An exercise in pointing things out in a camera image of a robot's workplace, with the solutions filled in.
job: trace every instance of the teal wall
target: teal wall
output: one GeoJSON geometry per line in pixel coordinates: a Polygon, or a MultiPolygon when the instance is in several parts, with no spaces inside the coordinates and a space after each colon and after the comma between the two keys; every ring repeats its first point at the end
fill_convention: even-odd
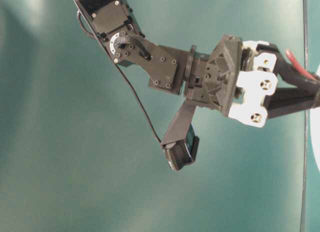
{"type": "MultiPolygon", "coordinates": [[[[317,71],[320,64],[320,0],[307,0],[308,3],[308,65],[310,71],[317,71]]],[[[306,184],[306,231],[320,231],[320,172],[314,158],[310,130],[307,151],[307,184],[306,184]]]]}
{"type": "MultiPolygon", "coordinates": [[[[129,0],[157,43],[211,53],[224,33],[304,59],[302,0],[129,0]]],[[[163,135],[182,97],[124,70],[163,135]]],[[[197,162],[172,172],[71,0],[0,0],[0,230],[298,232],[304,114],[263,129],[197,109],[197,162]]]]}

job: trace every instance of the white bracket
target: white bracket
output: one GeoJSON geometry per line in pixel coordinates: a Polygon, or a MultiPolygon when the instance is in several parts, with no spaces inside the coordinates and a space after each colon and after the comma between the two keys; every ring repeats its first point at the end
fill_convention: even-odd
{"type": "Polygon", "coordinates": [[[263,106],[266,96],[275,93],[278,79],[273,74],[277,57],[271,53],[262,53],[254,58],[253,71],[240,71],[236,86],[244,92],[242,104],[233,103],[229,117],[243,124],[263,127],[268,111],[263,106]]]}

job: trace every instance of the screw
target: screw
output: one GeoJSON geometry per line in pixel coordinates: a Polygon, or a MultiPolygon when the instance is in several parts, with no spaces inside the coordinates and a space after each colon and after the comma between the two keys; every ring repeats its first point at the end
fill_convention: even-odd
{"type": "Polygon", "coordinates": [[[272,87],[272,83],[269,80],[264,80],[263,82],[260,83],[260,87],[264,90],[264,91],[268,91],[271,89],[272,87]]]}
{"type": "Polygon", "coordinates": [[[255,113],[251,116],[251,120],[254,122],[254,123],[260,123],[261,120],[262,120],[262,116],[259,114],[259,113],[255,113]]]}

